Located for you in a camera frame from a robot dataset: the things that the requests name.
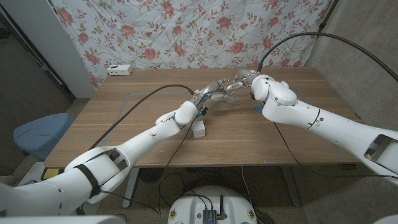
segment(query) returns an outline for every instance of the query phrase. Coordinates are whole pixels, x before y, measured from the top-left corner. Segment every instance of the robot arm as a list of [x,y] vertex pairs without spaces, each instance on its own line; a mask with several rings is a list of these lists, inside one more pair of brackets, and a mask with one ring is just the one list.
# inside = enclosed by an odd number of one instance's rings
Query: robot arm
[[51,179],[11,188],[0,184],[0,212],[8,217],[69,215],[85,201],[96,203],[114,191],[142,157],[156,145],[177,134],[194,117],[204,115],[204,102],[214,92],[226,93],[223,82],[197,90],[190,101],[161,116],[156,126],[119,146],[101,146],[71,161],[65,172]]
[[[398,132],[354,122],[297,99],[286,82],[242,69],[234,81],[242,78],[251,86],[255,100],[265,101],[262,114],[282,124],[305,128],[336,144],[377,174],[398,177]],[[398,185],[398,179],[387,178]]]

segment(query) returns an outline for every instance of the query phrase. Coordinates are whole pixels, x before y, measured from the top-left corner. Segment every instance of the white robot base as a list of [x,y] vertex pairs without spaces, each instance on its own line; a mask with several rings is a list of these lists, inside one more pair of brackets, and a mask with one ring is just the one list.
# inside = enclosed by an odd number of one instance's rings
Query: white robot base
[[167,223],[255,224],[257,220],[253,206],[242,195],[226,187],[207,185],[190,190],[178,198],[170,209]]

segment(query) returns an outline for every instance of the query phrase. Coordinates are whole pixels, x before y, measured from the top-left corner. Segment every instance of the white wall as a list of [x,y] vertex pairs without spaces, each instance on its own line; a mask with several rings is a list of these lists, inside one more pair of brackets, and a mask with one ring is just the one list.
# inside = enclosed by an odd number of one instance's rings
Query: white wall
[[75,46],[47,0],[0,0],[37,50],[76,98],[91,98],[95,89]]

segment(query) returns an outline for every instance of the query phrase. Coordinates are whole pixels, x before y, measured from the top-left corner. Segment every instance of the white cube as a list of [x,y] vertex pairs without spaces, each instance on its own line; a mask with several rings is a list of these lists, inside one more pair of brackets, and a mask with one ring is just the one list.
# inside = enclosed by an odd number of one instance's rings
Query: white cube
[[195,121],[192,124],[193,137],[199,138],[205,135],[205,124],[203,121]]

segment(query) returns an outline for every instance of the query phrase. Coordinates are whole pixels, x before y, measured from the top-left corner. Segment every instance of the blue chair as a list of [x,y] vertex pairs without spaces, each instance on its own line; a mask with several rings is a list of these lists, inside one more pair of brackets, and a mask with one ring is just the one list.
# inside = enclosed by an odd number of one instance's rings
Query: blue chair
[[44,161],[72,122],[68,113],[36,119],[14,130],[14,142],[24,152]]

